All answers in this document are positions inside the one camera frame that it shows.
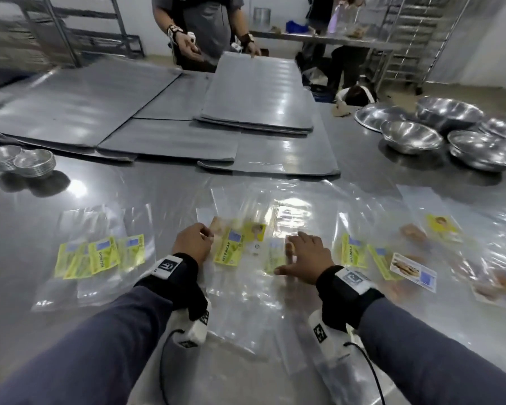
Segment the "sleeve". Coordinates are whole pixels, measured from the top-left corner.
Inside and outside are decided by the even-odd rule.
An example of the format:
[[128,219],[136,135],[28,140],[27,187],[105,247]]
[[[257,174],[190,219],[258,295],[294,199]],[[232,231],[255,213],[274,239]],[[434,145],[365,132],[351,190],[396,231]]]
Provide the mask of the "sleeve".
[[173,0],[152,0],[152,7],[170,11],[173,9]]
[[134,287],[1,384],[0,405],[125,405],[171,311]]
[[244,0],[230,0],[230,11],[229,13],[233,13],[236,10],[239,10],[244,6]]
[[358,333],[371,360],[410,403],[506,403],[506,373],[388,299],[365,310]]

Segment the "black cable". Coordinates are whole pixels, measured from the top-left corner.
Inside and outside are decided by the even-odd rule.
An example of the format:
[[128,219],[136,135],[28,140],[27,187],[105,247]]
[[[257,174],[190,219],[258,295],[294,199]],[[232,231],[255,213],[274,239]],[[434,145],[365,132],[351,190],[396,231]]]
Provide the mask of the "black cable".
[[159,361],[159,388],[161,389],[161,395],[163,396],[163,403],[165,405],[169,405],[169,401],[167,400],[167,394],[165,394],[165,386],[163,383],[163,354],[165,354],[165,347],[167,347],[167,343],[175,333],[183,334],[185,331],[182,329],[176,329],[170,332],[167,339],[163,343],[163,348],[161,348],[161,360]]
[[345,342],[343,344],[343,347],[348,347],[349,345],[354,345],[354,347],[358,348],[360,350],[360,352],[362,353],[362,355],[364,356],[364,358],[366,359],[367,363],[369,364],[369,368],[371,368],[371,372],[373,373],[373,376],[375,377],[375,382],[377,382],[377,388],[379,389],[379,394],[380,394],[380,401],[383,403],[383,405],[386,405],[386,402],[384,401],[383,390],[380,388],[380,382],[379,382],[379,379],[377,378],[377,373],[373,369],[373,364],[371,363],[371,360],[369,359],[369,357],[367,356],[365,351],[362,349],[362,347],[360,347],[358,344],[355,344],[353,342]]

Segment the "hand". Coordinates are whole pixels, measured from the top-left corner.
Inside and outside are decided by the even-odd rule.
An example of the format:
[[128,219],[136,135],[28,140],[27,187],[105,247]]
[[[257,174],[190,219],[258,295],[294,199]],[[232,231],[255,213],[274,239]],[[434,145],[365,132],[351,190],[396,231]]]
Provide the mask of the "hand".
[[296,263],[280,265],[274,271],[276,275],[294,276],[314,285],[324,270],[335,265],[330,250],[324,247],[320,237],[299,231],[297,236],[290,236],[288,240],[294,246]]
[[202,58],[201,55],[201,50],[198,49],[193,41],[191,41],[188,34],[177,32],[175,35],[175,41],[184,57],[198,62],[204,61],[204,58]]
[[248,53],[248,54],[251,54],[251,57],[253,58],[254,56],[261,56],[261,50],[260,48],[257,46],[257,44],[255,44],[254,41],[250,42],[246,47],[245,47],[245,51]]
[[186,253],[201,267],[210,253],[213,242],[214,233],[202,223],[196,223],[178,233],[172,254]]

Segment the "metal bowl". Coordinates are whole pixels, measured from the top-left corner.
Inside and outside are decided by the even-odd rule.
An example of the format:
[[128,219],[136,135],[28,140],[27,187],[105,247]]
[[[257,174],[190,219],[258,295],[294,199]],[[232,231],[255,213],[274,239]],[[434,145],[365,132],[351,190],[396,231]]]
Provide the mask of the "metal bowl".
[[56,159],[45,149],[26,150],[14,160],[16,172],[24,177],[45,177],[52,173]]
[[416,122],[385,122],[380,130],[388,146],[406,155],[438,149],[444,143],[435,129]]
[[478,124],[480,132],[489,133],[506,139],[506,116],[491,116]]
[[13,172],[15,166],[13,160],[22,151],[20,146],[0,146],[0,172]]
[[470,129],[483,119],[484,113],[470,103],[425,96],[416,102],[416,116],[445,136],[457,129]]
[[470,130],[455,130],[448,135],[450,153],[468,166],[501,172],[506,170],[506,140]]
[[380,132],[384,122],[404,121],[407,116],[403,108],[385,103],[370,103],[354,113],[356,122],[375,132]]

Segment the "wristwatch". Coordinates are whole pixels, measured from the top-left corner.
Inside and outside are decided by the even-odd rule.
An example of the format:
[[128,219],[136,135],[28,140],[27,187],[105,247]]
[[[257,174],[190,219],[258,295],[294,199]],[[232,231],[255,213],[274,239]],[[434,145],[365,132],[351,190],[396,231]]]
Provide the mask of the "wristwatch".
[[241,37],[238,37],[240,40],[240,44],[242,44],[242,48],[245,50],[246,47],[250,42],[255,42],[255,38],[253,38],[253,35],[247,33],[246,35],[243,35]]
[[169,28],[167,28],[167,36],[170,38],[170,40],[176,44],[176,33],[183,33],[185,34],[186,32],[180,28],[179,26],[177,25],[169,25]]

